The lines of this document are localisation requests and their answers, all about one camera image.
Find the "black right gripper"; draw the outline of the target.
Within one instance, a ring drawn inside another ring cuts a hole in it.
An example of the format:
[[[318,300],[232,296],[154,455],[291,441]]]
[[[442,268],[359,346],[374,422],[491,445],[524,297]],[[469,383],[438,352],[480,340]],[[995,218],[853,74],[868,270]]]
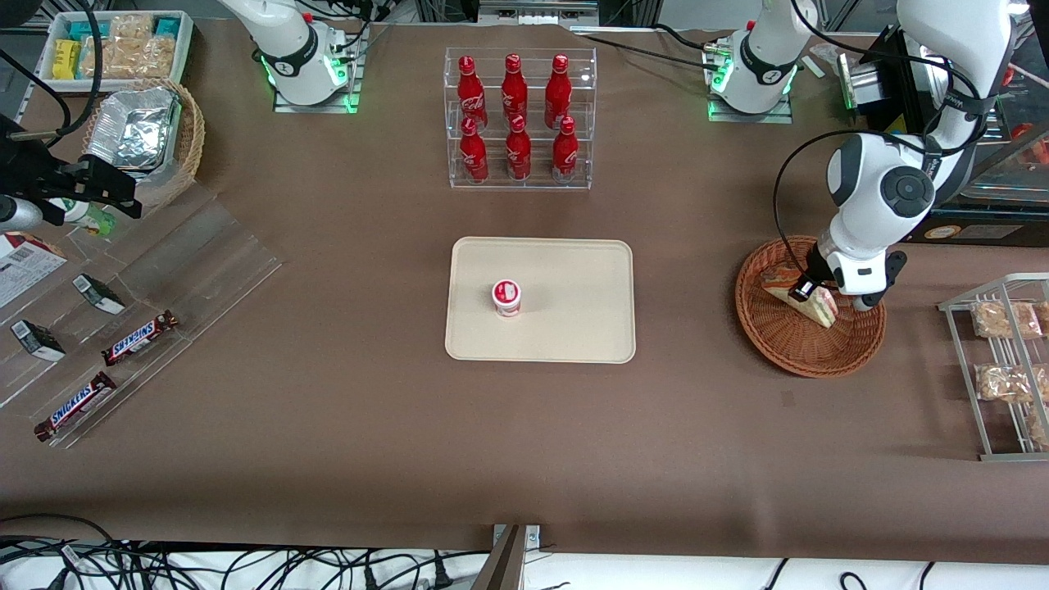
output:
[[[135,199],[135,180],[98,156],[81,157],[81,184],[65,171],[66,163],[55,159],[38,139],[16,141],[12,135],[23,129],[1,115],[1,225],[38,227],[66,223],[66,202],[98,204],[115,208],[124,216],[138,220],[143,204]]]

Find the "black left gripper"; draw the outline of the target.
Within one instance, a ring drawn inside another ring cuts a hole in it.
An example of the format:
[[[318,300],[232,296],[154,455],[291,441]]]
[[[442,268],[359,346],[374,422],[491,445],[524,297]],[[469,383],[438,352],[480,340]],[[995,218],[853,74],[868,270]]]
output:
[[[812,243],[805,258],[805,269],[795,285],[790,288],[789,296],[795,302],[808,302],[817,288],[833,283],[833,272],[820,253],[818,243]]]

